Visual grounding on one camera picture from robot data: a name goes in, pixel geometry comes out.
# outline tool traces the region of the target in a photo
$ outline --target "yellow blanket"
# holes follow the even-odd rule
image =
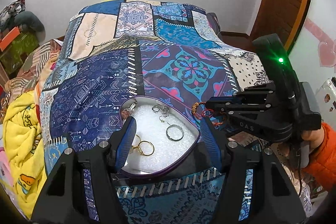
[[[23,93],[9,105],[3,122],[3,144],[13,188],[20,208],[29,219],[47,179],[41,126],[35,108],[33,91]]]

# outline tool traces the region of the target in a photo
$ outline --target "white cotton padding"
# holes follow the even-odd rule
[[[154,145],[154,153],[151,156],[141,156],[138,150],[129,153],[124,171],[132,174],[148,174],[158,172],[176,162],[186,151],[197,141],[198,130],[190,130],[177,116],[183,116],[177,112],[177,116],[171,112],[166,118],[161,117],[165,122],[161,122],[159,117],[161,111],[155,113],[152,110],[153,105],[137,105],[132,116],[136,120],[136,134],[140,136],[142,141],[151,142]],[[182,127],[184,137],[178,142],[171,141],[166,136],[166,129],[169,124],[176,124]],[[182,133],[177,128],[170,128],[169,136],[173,139],[179,139]],[[139,138],[135,136],[133,145],[139,143]],[[148,143],[142,143],[141,149],[145,154],[152,152],[152,147]]]

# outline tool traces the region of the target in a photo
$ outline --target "door frame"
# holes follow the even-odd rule
[[[251,31],[251,34],[250,34],[250,37],[252,39],[257,38],[257,37],[255,37],[255,35],[256,35],[258,26],[259,26],[259,24],[261,22],[261,19],[262,19],[262,13],[263,13],[263,10],[265,9],[266,1],[267,0],[261,0],[259,11],[258,11],[257,17],[255,19],[255,22],[254,22],[254,25],[253,25],[253,28],[252,28],[252,31]],[[292,28],[292,30],[289,34],[289,37],[288,37],[288,39],[287,39],[287,41],[285,42],[285,45],[284,45],[288,54],[292,50],[292,48],[293,48],[293,46],[294,46],[294,44],[295,44],[295,42],[296,42],[296,40],[299,36],[299,33],[300,33],[300,31],[303,27],[303,23],[305,22],[309,6],[310,6],[310,0],[302,0],[301,1],[299,12],[298,12],[297,17],[295,19],[293,28]]]

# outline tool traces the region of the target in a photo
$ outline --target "person's arm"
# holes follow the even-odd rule
[[[326,123],[316,131],[304,132],[304,140],[310,141],[313,150],[309,165],[303,171],[315,177],[327,191],[336,184],[336,132]]]

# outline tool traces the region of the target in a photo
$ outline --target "metal screw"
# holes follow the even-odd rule
[[[228,145],[229,147],[231,147],[231,148],[236,148],[236,147],[238,146],[238,144],[237,144],[236,142],[234,142],[234,141],[229,141],[229,142],[227,143],[227,145]]]
[[[64,154],[69,155],[72,153],[72,148],[68,147],[64,150]]]
[[[266,148],[264,149],[264,152],[265,152],[267,155],[272,155],[272,154],[273,154],[273,150],[270,149],[269,147],[266,147]]]
[[[108,145],[109,145],[109,143],[107,141],[102,141],[102,142],[99,143],[99,146],[101,148],[107,147]]]

